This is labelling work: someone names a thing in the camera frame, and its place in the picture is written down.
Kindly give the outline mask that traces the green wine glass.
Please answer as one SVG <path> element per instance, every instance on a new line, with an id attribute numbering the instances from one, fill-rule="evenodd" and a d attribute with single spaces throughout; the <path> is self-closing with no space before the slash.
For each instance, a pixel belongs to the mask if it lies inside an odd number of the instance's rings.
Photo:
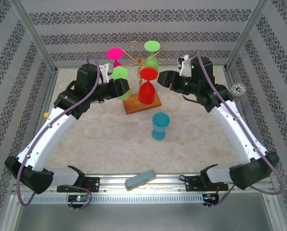
<path id="1" fill-rule="evenodd" d="M 117 66 L 113 69 L 113 73 L 111 74 L 112 79 L 127 79 L 128 70 L 123 66 Z M 120 100 L 127 100 L 131 96 L 131 89 L 129 89 L 125 94 L 118 97 Z"/>
<path id="2" fill-rule="evenodd" d="M 154 40 L 150 40 L 144 44 L 144 48 L 146 51 L 148 51 L 150 53 L 149 56 L 145 60 L 145 66 L 158 68 L 159 67 L 159 61 L 158 61 L 158 58 L 156 57 L 156 53 L 161 48 L 160 43 L 157 41 L 154 41 Z"/>

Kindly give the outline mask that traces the blue wine glass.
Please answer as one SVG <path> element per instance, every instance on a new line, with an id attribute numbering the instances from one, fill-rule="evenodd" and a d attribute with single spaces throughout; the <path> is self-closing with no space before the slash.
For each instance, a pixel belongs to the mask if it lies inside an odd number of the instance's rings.
<path id="1" fill-rule="evenodd" d="M 157 112 L 152 117 L 153 131 L 152 137 L 157 141 L 162 141 L 166 136 L 166 130 L 170 124 L 170 117 L 164 112 Z"/>

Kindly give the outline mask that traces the aluminium side rail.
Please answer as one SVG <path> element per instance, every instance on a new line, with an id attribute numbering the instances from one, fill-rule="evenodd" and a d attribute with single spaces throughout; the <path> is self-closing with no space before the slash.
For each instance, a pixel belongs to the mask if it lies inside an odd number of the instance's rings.
<path id="1" fill-rule="evenodd" d="M 229 71 L 224 71 L 224 73 L 228 88 L 230 90 L 235 83 L 239 82 L 235 82 L 233 80 Z M 265 148 L 260 144 L 260 142 L 258 142 L 257 138 L 255 138 L 251 132 L 247 124 L 247 120 L 245 119 L 245 114 L 242 110 L 240 100 L 235 102 L 234 105 L 229 103 L 229 106 L 232 111 L 234 111 L 234 114 L 238 117 L 238 120 L 234 122 L 234 126 L 228 131 L 228 137 L 236 149 L 240 163 L 248 164 L 251 161 L 259 159 L 261 154 L 258 152 L 264 151 Z"/>
<path id="2" fill-rule="evenodd" d="M 51 99 L 52 99 L 52 96 L 53 96 L 53 93 L 54 93 L 54 88 L 55 88 L 57 77 L 58 77 L 58 73 L 59 73 L 59 71 L 56 70 L 51 76 L 50 82 L 48 84 L 47 92 L 46 92 L 46 95 L 45 95 L 45 98 L 44 98 L 44 101 L 43 101 L 43 104 L 42 104 L 42 107 L 41 107 L 41 111 L 40 111 L 40 114 L 39 114 L 40 117 L 39 117 L 39 120 L 37 122 L 35 133 L 34 133 L 34 136 L 33 136 L 32 140 L 31 140 L 30 144 L 28 145 L 29 149 L 31 148 L 31 145 L 35 142 L 35 140 L 37 139 L 38 133 L 43 130 L 42 127 L 43 127 L 43 125 L 45 124 L 45 122 L 47 120 L 45 118 L 44 114 L 49 111 Z"/>

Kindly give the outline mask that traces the aluminium frame post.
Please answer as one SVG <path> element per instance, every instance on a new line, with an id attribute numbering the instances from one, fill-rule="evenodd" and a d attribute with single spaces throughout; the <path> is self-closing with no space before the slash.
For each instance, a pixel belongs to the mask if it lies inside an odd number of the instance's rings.
<path id="1" fill-rule="evenodd" d="M 230 70 L 233 67 L 236 59 L 238 58 L 240 52 L 242 51 L 244 45 L 246 44 L 249 36 L 251 35 L 255 25 L 257 24 L 258 20 L 260 19 L 263 11 L 265 10 L 267 4 L 270 0 L 258 0 L 256 6 L 254 7 L 250 17 L 245 24 L 244 29 L 242 30 L 240 37 L 238 38 L 234 48 L 229 55 L 229 58 L 225 64 L 226 71 Z"/>
<path id="2" fill-rule="evenodd" d="M 40 52 L 43 60 L 45 61 L 47 67 L 52 71 L 56 72 L 57 67 L 45 46 L 36 26 L 34 25 L 29 13 L 25 9 L 22 0 L 9 0 L 11 6 L 13 7 L 14 11 L 16 12 L 17 16 L 21 20 L 22 24 L 24 25 L 27 33 L 29 34 L 30 38 L 32 39 L 33 43 L 35 44 L 36 48 Z"/>

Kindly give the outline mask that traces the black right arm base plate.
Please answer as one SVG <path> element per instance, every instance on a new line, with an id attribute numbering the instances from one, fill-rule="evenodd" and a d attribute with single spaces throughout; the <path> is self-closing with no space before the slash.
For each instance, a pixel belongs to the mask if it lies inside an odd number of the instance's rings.
<path id="1" fill-rule="evenodd" d="M 229 190 L 228 185 L 222 182 L 219 183 L 203 183 L 201 176 L 182 176 L 184 177 L 185 188 L 187 192 L 226 192 Z"/>

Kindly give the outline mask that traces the aluminium mounting rail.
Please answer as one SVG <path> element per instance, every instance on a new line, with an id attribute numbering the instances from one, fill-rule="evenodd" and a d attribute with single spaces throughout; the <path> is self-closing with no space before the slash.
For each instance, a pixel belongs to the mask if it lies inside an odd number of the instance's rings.
<path id="1" fill-rule="evenodd" d="M 170 192 L 186 192 L 184 177 L 182 176 L 199 176 L 199 174 L 157 174 L 156 179 L 133 189 L 134 193 L 170 193 Z M 99 193 L 101 192 L 117 192 L 117 193 L 127 193 L 125 188 L 125 181 L 133 177 L 134 174 L 114 174 L 114 175 L 85 175 L 85 177 L 99 177 Z M 228 188 L 232 187 L 231 183 L 225 183 Z M 198 192 L 203 194 L 216 193 L 216 192 Z"/>

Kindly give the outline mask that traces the red wine glass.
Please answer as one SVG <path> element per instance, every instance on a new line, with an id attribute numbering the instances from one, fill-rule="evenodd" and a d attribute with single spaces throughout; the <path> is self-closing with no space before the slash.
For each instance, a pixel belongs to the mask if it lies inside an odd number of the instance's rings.
<path id="1" fill-rule="evenodd" d="M 138 100 L 145 105 L 152 104 L 155 101 L 156 90 L 151 81 L 156 79 L 158 72 L 152 67 L 145 67 L 140 71 L 140 75 L 146 82 L 139 88 Z"/>

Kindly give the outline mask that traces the grey sponge block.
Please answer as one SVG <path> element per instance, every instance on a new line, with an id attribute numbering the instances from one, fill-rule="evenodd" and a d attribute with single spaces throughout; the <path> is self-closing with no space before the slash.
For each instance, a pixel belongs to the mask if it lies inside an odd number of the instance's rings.
<path id="1" fill-rule="evenodd" d="M 154 172 L 154 170 L 151 169 L 149 171 L 128 178 L 125 181 L 125 188 L 127 191 L 130 191 L 154 179 L 156 179 L 156 173 Z"/>

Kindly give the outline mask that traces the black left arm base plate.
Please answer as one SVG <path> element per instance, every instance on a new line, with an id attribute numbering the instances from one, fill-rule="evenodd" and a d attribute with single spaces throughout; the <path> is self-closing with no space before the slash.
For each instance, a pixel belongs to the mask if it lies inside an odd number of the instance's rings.
<path id="1" fill-rule="evenodd" d="M 86 193 L 83 189 L 86 189 L 92 193 L 99 192 L 99 177 L 84 177 L 81 180 L 77 180 L 74 186 L 80 187 L 81 189 L 72 188 L 70 186 L 57 186 L 58 193 Z"/>

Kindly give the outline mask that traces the pink wine glass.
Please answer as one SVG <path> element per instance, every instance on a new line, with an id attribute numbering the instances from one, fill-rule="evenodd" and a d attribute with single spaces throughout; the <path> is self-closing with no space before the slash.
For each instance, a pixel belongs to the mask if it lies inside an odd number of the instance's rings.
<path id="1" fill-rule="evenodd" d="M 120 48 L 111 48 L 107 51 L 107 57 L 110 60 L 113 60 L 113 67 L 116 68 L 122 64 L 119 62 L 119 59 L 122 58 L 124 51 Z"/>

